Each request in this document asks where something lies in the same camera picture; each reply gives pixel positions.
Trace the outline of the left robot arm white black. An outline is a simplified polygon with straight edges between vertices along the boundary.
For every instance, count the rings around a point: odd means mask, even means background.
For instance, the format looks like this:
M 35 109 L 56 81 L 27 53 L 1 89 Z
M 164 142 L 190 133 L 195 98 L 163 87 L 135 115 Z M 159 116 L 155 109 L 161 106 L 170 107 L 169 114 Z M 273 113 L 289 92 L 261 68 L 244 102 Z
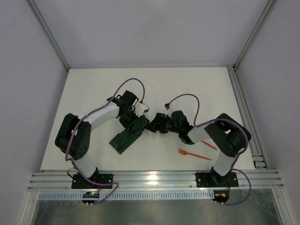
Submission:
M 67 114 L 59 128 L 54 144 L 71 161 L 80 178 L 96 182 L 98 169 L 88 155 L 91 132 L 104 123 L 117 118 L 124 130 L 110 144 L 117 151 L 124 151 L 143 132 L 144 112 L 148 107 L 132 92 L 108 98 L 104 106 L 84 116 Z

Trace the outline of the orange plastic knife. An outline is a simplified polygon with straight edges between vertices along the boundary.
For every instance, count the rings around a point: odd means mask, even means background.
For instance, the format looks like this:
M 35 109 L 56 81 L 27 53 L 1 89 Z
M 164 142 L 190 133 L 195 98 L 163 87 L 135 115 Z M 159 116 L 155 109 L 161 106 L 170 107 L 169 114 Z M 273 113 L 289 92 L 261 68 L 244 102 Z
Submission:
M 202 143 L 204 143 L 205 145 L 209 146 L 210 148 L 214 149 L 214 150 L 218 150 L 218 148 L 216 148 L 215 146 L 211 145 L 210 143 L 206 142 L 206 141 L 201 141 Z

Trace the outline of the dark green cloth napkin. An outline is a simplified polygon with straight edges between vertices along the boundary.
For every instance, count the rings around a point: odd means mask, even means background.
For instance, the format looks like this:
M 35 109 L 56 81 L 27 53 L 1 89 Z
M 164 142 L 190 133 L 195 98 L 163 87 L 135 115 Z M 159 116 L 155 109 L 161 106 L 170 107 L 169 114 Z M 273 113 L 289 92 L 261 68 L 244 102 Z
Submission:
M 149 124 L 145 115 L 139 117 L 133 125 L 118 133 L 109 144 L 121 155 L 130 145 L 132 145 L 144 132 Z

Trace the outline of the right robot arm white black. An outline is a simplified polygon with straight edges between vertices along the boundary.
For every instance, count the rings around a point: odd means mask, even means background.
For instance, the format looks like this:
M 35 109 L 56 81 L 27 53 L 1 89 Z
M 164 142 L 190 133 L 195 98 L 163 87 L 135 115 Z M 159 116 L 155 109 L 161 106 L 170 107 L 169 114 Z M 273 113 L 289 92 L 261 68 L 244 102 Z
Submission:
M 146 129 L 153 133 L 176 133 L 187 145 L 206 139 L 211 139 L 217 145 L 220 153 L 210 172 L 196 173 L 199 188 L 226 187 L 231 182 L 236 183 L 236 174 L 231 175 L 233 167 L 251 140 L 249 131 L 226 113 L 198 127 L 189 124 L 182 111 L 157 113 Z

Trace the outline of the orange plastic fork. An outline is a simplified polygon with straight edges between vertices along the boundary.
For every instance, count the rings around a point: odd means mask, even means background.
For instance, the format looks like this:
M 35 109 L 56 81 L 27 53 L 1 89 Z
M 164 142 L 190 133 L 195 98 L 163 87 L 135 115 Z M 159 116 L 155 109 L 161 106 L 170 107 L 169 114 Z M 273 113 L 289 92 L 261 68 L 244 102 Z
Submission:
M 190 155 L 190 156 L 193 156 L 193 157 L 202 158 L 202 159 L 205 159 L 205 160 L 212 161 L 211 158 L 204 157 L 204 156 L 201 156 L 201 155 L 197 155 L 197 154 L 194 154 L 194 153 L 190 153 L 190 152 L 187 152 L 187 151 L 182 150 L 182 149 L 178 149 L 178 152 L 179 152 L 180 154 L 182 154 L 182 155 Z

